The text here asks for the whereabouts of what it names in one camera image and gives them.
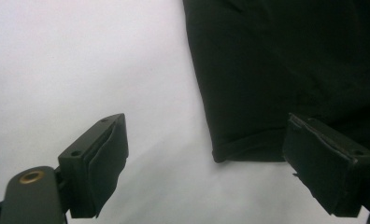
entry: white background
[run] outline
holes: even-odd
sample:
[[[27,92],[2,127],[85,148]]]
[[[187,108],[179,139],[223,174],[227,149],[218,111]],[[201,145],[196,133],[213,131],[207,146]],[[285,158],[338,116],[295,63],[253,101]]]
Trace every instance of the white background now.
[[[125,113],[130,158],[98,219],[365,223],[330,217],[285,163],[216,164],[180,0],[0,1],[0,201],[8,180]]]

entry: black fabric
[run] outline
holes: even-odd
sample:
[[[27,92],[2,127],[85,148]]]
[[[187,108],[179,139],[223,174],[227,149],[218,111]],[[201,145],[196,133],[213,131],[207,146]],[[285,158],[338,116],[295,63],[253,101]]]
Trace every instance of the black fabric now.
[[[370,148],[370,0],[183,0],[216,162],[283,161],[290,112]]]

